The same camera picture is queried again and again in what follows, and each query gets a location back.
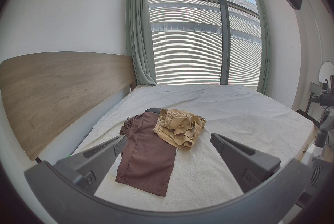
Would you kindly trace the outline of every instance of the building window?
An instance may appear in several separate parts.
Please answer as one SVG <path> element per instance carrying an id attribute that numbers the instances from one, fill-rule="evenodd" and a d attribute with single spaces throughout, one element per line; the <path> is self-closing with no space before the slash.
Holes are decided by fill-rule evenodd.
<path id="1" fill-rule="evenodd" d="M 231 4 L 228 84 L 256 89 L 261 66 L 261 28 L 255 0 L 227 1 Z M 227 9 L 219 3 L 149 0 L 158 84 L 220 84 L 222 34 L 227 30 L 227 26 L 222 26 L 220 6 Z"/>

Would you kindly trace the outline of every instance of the building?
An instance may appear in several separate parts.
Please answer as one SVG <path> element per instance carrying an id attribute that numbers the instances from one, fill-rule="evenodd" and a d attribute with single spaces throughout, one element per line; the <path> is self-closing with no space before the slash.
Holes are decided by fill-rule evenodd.
<path id="1" fill-rule="evenodd" d="M 257 13 L 246 0 L 228 0 Z M 149 0 L 158 84 L 219 84 L 222 59 L 218 3 Z M 257 88 L 261 28 L 257 17 L 228 7 L 231 31 L 229 84 Z"/>

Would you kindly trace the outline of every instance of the brown shorts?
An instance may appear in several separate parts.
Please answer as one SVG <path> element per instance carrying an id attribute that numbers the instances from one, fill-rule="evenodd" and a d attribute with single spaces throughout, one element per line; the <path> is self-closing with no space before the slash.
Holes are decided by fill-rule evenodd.
<path id="1" fill-rule="evenodd" d="M 136 116 L 127 130 L 127 144 L 121 155 L 116 182 L 166 196 L 173 171 L 176 148 L 153 131 L 159 114 L 144 112 Z"/>

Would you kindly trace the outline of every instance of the headboard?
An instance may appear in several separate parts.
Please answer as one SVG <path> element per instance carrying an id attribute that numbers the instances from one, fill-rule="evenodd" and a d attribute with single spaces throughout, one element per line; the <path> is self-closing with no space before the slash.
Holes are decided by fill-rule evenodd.
<path id="1" fill-rule="evenodd" d="M 94 52 L 43 52 L 4 60 L 0 90 L 10 126 L 27 156 L 136 80 L 132 58 Z"/>

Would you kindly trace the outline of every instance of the green curtain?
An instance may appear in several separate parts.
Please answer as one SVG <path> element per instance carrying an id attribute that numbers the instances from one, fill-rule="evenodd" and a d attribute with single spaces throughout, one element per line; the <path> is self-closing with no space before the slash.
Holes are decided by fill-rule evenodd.
<path id="1" fill-rule="evenodd" d="M 261 37 L 262 37 L 261 69 L 260 69 L 259 83 L 257 85 L 257 91 L 259 93 L 266 94 L 268 89 L 269 60 L 270 60 L 269 26 L 267 21 L 265 4 L 263 0 L 255 0 L 255 1 L 260 17 Z"/>
<path id="2" fill-rule="evenodd" d="M 148 0 L 126 0 L 126 47 L 137 84 L 156 85 Z"/>

